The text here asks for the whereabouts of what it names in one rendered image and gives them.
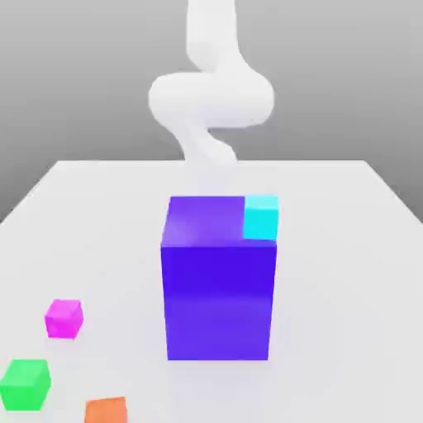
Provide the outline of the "small cyan cube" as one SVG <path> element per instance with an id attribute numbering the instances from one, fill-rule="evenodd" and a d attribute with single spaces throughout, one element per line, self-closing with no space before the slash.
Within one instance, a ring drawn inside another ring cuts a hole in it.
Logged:
<path id="1" fill-rule="evenodd" d="M 243 235 L 250 240 L 272 240 L 278 237 L 279 201 L 275 195 L 245 197 Z"/>

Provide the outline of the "small magenta cube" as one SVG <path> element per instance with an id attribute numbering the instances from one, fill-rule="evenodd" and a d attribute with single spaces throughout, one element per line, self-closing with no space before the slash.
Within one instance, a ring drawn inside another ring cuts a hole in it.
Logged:
<path id="1" fill-rule="evenodd" d="M 49 338 L 74 340 L 83 324 L 80 300 L 55 299 L 45 314 L 45 328 Z"/>

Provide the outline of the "small orange cube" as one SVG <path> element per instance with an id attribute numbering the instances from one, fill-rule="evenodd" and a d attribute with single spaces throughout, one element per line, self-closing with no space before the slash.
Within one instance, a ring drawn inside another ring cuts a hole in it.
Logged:
<path id="1" fill-rule="evenodd" d="M 86 403 L 84 423 L 127 423 L 125 397 L 91 400 Z"/>

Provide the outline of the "small green cube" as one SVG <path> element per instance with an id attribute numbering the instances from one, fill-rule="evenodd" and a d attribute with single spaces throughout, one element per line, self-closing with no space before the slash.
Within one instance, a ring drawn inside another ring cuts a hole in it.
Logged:
<path id="1" fill-rule="evenodd" d="M 45 359 L 13 359 L 0 380 L 0 397 L 7 411 L 39 411 L 50 387 Z"/>

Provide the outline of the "large purple box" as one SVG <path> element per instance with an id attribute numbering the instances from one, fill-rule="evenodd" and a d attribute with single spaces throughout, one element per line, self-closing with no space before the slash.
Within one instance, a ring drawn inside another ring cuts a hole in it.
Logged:
<path id="1" fill-rule="evenodd" d="M 170 360 L 266 360 L 277 240 L 243 235 L 246 196 L 172 196 L 161 240 Z"/>

